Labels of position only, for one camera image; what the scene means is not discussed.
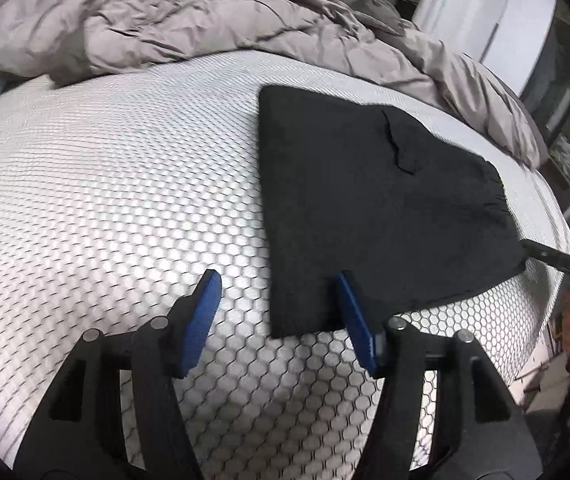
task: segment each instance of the black fabric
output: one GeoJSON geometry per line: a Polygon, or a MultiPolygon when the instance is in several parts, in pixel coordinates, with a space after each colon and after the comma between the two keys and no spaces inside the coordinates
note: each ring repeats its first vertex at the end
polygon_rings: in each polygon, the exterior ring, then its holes
{"type": "Polygon", "coordinates": [[[368,322],[470,298],[523,269],[496,169],[398,108],[265,87],[259,173],[274,337],[342,327],[344,269],[376,300],[368,322]]]}

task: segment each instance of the hexagonal mesh pattern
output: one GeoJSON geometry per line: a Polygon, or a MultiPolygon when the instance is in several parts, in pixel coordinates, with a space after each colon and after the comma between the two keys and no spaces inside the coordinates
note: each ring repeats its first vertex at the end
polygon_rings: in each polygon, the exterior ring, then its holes
{"type": "MultiPolygon", "coordinates": [[[[271,340],[256,95],[278,83],[395,105],[492,162],[521,234],[570,250],[537,173],[456,119],[398,92],[294,60],[235,52],[0,97],[0,456],[12,464],[53,374],[81,333],[139,326],[207,267],[225,288],[199,365],[175,383],[204,474],[348,478],[380,382],[344,331],[271,340]]],[[[474,332],[506,380],[534,345],[560,275],[531,262],[478,298],[407,314],[425,332],[474,332]]],[[[140,464],[131,382],[124,430],[140,464]]],[[[426,375],[414,465],[424,463],[436,377],[426,375]]]]}

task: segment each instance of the bed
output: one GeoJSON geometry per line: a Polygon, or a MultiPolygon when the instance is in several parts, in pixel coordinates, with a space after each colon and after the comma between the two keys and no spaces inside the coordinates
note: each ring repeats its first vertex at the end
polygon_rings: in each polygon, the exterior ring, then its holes
{"type": "MultiPolygon", "coordinates": [[[[238,51],[0,96],[0,457],[21,438],[84,330],[164,314],[207,268],[223,299],[201,360],[175,382],[206,478],[349,478],[380,395],[345,331],[273,340],[256,126],[265,84],[399,107],[494,164],[521,237],[570,252],[550,188],[450,115],[391,89],[273,54],[238,51]]],[[[561,273],[524,274],[472,300],[411,312],[424,332],[471,330],[506,383],[550,314],[561,273]]],[[[427,372],[414,465],[425,463],[438,378],[427,372]]],[[[131,381],[121,405],[142,465],[131,381]]]]}

